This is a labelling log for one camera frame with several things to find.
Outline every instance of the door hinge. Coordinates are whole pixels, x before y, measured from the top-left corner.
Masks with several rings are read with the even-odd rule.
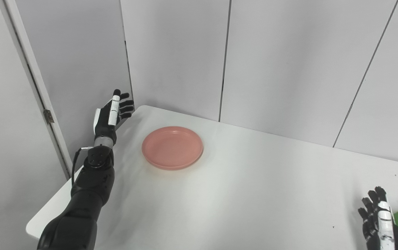
[[[45,115],[45,120],[48,124],[54,123],[54,118],[52,117],[52,113],[49,109],[45,109],[43,114]]]

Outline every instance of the panel seam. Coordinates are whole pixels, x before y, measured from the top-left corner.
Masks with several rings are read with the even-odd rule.
[[[364,72],[364,75],[363,75],[363,77],[362,77],[362,79],[361,79],[361,82],[359,83],[358,89],[356,90],[356,93],[355,93],[355,95],[353,96],[352,103],[350,103],[349,110],[347,111],[347,114],[346,114],[346,116],[345,116],[345,118],[344,118],[344,121],[342,122],[341,128],[340,128],[339,131],[338,131],[337,138],[335,139],[335,141],[334,141],[334,143],[333,143],[333,146],[332,146],[333,148],[335,147],[335,145],[336,145],[337,142],[338,142],[339,135],[341,134],[341,131],[342,131],[342,129],[344,128],[344,125],[345,125],[345,123],[346,123],[346,121],[347,121],[347,118],[348,118],[349,115],[350,115],[350,111],[352,110],[353,103],[355,102],[356,97],[358,96],[359,90],[361,89],[361,86],[363,85],[364,79],[366,78],[367,72],[369,71],[370,65],[372,64],[372,61],[373,61],[373,59],[374,59],[374,57],[375,57],[375,54],[376,54],[376,52],[378,51],[378,47],[380,46],[381,40],[382,40],[383,37],[384,37],[384,33],[386,33],[386,30],[387,30],[387,28],[388,28],[388,26],[389,26],[389,23],[390,23],[390,21],[391,21],[391,19],[392,19],[392,16],[393,16],[394,12],[395,12],[395,9],[396,9],[397,4],[398,4],[398,0],[396,0],[396,2],[395,2],[395,5],[394,5],[394,7],[393,7],[393,9],[392,9],[392,12],[391,12],[391,14],[390,14],[390,16],[389,16],[389,18],[388,18],[388,21],[386,22],[386,26],[384,27],[384,30],[383,30],[383,32],[381,33],[381,37],[380,37],[380,39],[378,40],[378,44],[377,44],[376,47],[375,47],[375,50],[374,50],[374,52],[373,52],[373,54],[372,54],[372,57],[370,58],[369,64],[367,65],[366,71]]]
[[[129,81],[130,81],[130,92],[131,92],[130,94],[131,94],[132,99],[134,100],[133,84],[131,82],[130,60],[128,58],[128,46],[126,44],[125,22],[123,19],[122,1],[118,0],[118,4],[119,4],[119,9],[120,9],[120,18],[122,19],[123,39],[124,39],[124,43],[125,43],[126,66],[128,67],[128,77],[129,77]]]
[[[228,20],[227,20],[227,31],[226,31],[226,38],[225,38],[225,53],[224,53],[224,67],[222,73],[222,88],[221,88],[221,99],[219,103],[219,117],[218,122],[221,121],[221,114],[222,114],[222,98],[224,94],[224,81],[225,81],[225,66],[226,66],[226,55],[227,55],[227,48],[228,48],[228,32],[230,30],[230,15],[231,15],[231,0],[228,4]]]

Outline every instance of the white table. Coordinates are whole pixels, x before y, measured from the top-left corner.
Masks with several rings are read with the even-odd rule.
[[[196,131],[204,153],[165,171],[143,157],[151,131]],[[141,106],[117,131],[116,179],[96,250],[365,249],[357,214],[376,185],[398,210],[398,162]],[[26,226],[40,237],[70,200],[68,181]]]

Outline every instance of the robotic arm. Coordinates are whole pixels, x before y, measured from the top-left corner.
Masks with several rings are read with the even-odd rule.
[[[113,145],[117,136],[115,126],[121,119],[131,117],[134,102],[123,101],[128,93],[115,90],[113,98],[96,110],[94,119],[94,146],[89,148],[83,168],[74,182],[71,201],[66,209],[51,220],[43,230],[39,250],[93,250],[96,242],[97,219],[109,199],[114,183]]]
[[[395,224],[386,191],[381,187],[368,192],[363,198],[366,207],[358,209],[363,218],[363,235],[367,250],[398,250],[398,226]]]

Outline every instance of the white fingertip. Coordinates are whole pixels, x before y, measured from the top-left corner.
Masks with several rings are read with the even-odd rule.
[[[111,110],[110,117],[108,118],[108,125],[117,124],[117,115],[118,115],[118,102],[120,101],[120,96],[113,95],[113,99],[111,100]]]

